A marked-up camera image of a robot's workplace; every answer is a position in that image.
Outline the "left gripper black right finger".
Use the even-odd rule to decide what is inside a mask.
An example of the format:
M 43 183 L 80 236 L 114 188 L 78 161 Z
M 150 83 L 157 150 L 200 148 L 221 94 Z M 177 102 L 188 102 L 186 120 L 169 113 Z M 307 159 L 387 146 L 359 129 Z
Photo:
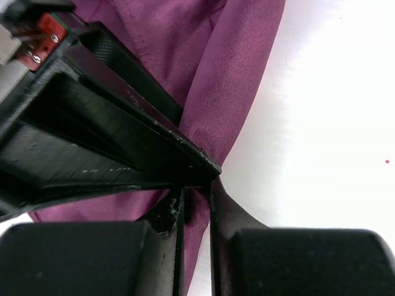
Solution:
M 364 229 L 270 228 L 210 190 L 214 295 L 393 295 L 394 255 Z

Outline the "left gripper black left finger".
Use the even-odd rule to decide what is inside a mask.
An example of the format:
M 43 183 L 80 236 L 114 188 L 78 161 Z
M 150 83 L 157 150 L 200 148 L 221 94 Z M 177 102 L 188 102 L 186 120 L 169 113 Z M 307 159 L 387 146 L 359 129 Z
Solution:
M 138 220 L 25 223 L 1 236 L 2 295 L 183 295 L 185 192 Z

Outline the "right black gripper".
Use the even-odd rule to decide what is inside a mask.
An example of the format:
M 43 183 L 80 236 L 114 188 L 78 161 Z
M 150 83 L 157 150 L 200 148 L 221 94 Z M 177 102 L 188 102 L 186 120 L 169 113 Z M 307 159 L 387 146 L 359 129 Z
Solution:
M 1 101 L 67 37 L 65 57 L 81 76 L 68 84 L 66 110 L 103 122 L 179 123 L 182 108 L 131 51 L 102 23 L 86 27 L 75 9 L 72 1 L 1 3 Z

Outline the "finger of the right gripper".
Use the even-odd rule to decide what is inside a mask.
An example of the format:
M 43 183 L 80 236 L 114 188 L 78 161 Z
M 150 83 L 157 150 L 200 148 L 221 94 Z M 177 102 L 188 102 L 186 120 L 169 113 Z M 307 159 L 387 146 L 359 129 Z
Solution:
M 115 75 L 66 60 L 1 70 L 1 215 L 128 191 L 198 187 L 219 166 Z

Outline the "purple cloth napkin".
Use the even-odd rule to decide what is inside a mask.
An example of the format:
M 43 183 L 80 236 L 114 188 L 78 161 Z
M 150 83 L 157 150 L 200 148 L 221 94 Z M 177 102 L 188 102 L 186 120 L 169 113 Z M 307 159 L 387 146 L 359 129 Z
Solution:
M 183 107 L 180 130 L 221 165 L 251 105 L 283 15 L 283 1 L 90 1 L 100 21 Z

